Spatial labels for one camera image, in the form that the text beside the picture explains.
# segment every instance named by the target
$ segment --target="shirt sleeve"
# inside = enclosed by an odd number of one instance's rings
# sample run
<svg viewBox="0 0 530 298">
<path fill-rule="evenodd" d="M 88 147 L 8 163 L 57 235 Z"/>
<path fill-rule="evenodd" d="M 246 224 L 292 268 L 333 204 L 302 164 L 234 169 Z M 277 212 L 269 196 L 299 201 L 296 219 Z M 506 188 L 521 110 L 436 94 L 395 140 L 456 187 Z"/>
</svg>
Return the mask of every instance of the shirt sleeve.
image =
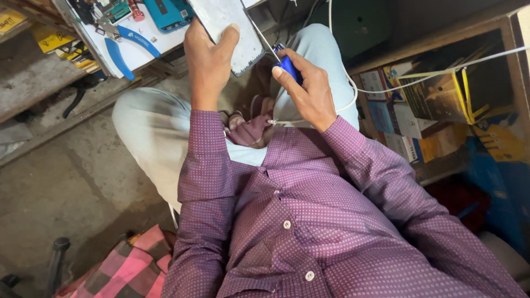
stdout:
<svg viewBox="0 0 530 298">
<path fill-rule="evenodd" d="M 180 225 L 162 297 L 215 297 L 223 282 L 234 184 L 219 114 L 191 111 L 179 179 Z"/>
<path fill-rule="evenodd" d="M 404 158 L 340 116 L 322 136 L 359 191 L 433 267 L 491 297 L 527 297 L 491 251 L 416 183 Z"/>
</svg>

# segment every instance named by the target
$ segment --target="phone screen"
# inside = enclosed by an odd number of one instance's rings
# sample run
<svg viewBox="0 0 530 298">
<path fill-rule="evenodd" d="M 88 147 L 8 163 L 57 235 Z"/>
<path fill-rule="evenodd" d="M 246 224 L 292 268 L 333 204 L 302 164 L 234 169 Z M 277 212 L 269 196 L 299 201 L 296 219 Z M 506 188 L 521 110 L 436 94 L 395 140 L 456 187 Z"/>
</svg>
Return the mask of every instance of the phone screen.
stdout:
<svg viewBox="0 0 530 298">
<path fill-rule="evenodd" d="M 191 7 L 214 43 L 221 40 L 221 33 L 232 23 L 240 28 L 239 43 L 232 56 L 232 72 L 240 77 L 263 55 L 265 49 L 247 17 L 241 0 L 189 0 Z"/>
</svg>

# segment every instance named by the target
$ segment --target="light blue jeans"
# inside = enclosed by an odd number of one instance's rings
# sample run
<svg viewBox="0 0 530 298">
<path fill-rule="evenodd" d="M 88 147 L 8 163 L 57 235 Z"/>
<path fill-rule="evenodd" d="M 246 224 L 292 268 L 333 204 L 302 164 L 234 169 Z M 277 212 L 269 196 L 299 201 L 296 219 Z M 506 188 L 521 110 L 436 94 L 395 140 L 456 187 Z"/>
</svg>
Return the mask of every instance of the light blue jeans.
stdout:
<svg viewBox="0 0 530 298">
<path fill-rule="evenodd" d="M 340 109 L 351 102 L 354 91 L 342 69 L 339 47 L 329 28 L 312 24 L 300 30 L 287 45 L 314 65 L 328 72 L 333 102 Z M 275 120 L 299 120 L 296 106 L 284 88 L 272 80 L 271 94 L 278 94 L 273 116 Z M 120 96 L 112 120 L 123 143 L 138 165 L 157 187 L 160 195 L 180 213 L 177 185 L 180 170 L 188 151 L 191 105 L 165 91 L 138 88 Z M 355 105 L 339 115 L 359 128 Z M 307 122 L 280 127 L 308 127 Z M 252 149 L 226 142 L 231 160 L 261 165 L 267 148 Z"/>
</svg>

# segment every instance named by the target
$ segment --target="blue pliers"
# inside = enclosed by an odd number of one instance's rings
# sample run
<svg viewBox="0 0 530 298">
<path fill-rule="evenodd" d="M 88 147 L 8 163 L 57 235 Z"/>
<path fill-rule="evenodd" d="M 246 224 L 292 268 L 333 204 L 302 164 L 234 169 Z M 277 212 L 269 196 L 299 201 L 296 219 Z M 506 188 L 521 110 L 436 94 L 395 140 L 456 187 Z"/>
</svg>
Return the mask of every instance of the blue pliers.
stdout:
<svg viewBox="0 0 530 298">
<path fill-rule="evenodd" d="M 141 36 L 139 33 L 127 29 L 120 25 L 112 25 L 104 17 L 97 20 L 98 25 L 107 33 L 108 37 L 105 37 L 105 44 L 107 50 L 109 51 L 110 58 L 116 65 L 116 67 L 123 73 L 123 75 L 129 80 L 134 80 L 136 76 L 125 64 L 123 57 L 121 56 L 120 48 L 115 42 L 116 40 L 121 41 L 121 38 L 132 40 L 135 43 L 141 45 L 146 50 L 148 50 L 151 55 L 155 58 L 160 57 L 160 52 L 150 43 L 145 37 Z"/>
</svg>

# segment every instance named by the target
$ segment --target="shirt cuff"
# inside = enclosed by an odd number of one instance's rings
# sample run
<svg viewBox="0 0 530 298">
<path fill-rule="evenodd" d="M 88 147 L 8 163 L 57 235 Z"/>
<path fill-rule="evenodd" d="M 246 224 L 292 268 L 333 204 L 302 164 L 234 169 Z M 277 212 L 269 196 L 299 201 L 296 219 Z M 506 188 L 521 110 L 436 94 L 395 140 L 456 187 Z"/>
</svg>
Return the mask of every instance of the shirt cuff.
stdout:
<svg viewBox="0 0 530 298">
<path fill-rule="evenodd" d="M 366 144 L 366 137 L 340 116 L 322 137 L 343 161 L 350 160 L 355 154 L 362 152 Z"/>
<path fill-rule="evenodd" d="M 227 151 L 224 126 L 218 112 L 191 110 L 188 150 L 193 153 Z"/>
</svg>

